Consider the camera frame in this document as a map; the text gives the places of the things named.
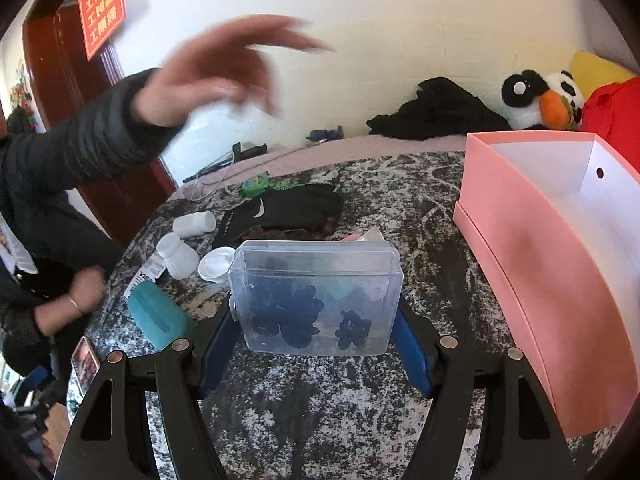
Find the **person's left hand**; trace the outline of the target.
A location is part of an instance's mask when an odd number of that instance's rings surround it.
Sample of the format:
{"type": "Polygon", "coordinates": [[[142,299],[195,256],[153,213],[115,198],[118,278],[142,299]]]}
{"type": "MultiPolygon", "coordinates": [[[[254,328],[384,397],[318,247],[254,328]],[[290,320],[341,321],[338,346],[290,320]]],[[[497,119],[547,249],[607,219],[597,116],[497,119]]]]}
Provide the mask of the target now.
{"type": "Polygon", "coordinates": [[[99,266],[92,266],[75,274],[68,296],[80,312],[89,313],[102,300],[104,286],[103,270],[99,266]]]}

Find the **person's right hand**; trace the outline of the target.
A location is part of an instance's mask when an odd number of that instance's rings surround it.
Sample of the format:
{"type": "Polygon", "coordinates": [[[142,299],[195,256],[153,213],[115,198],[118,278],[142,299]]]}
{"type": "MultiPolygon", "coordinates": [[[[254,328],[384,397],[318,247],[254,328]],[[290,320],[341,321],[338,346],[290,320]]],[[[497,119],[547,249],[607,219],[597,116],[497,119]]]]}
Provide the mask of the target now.
{"type": "Polygon", "coordinates": [[[254,102],[273,116],[277,92],[260,47],[322,52],[329,47],[304,34],[304,22],[284,15],[247,15],[216,25],[178,47],[154,70],[131,103],[135,118],[178,127],[197,108],[217,102],[254,102]]]}

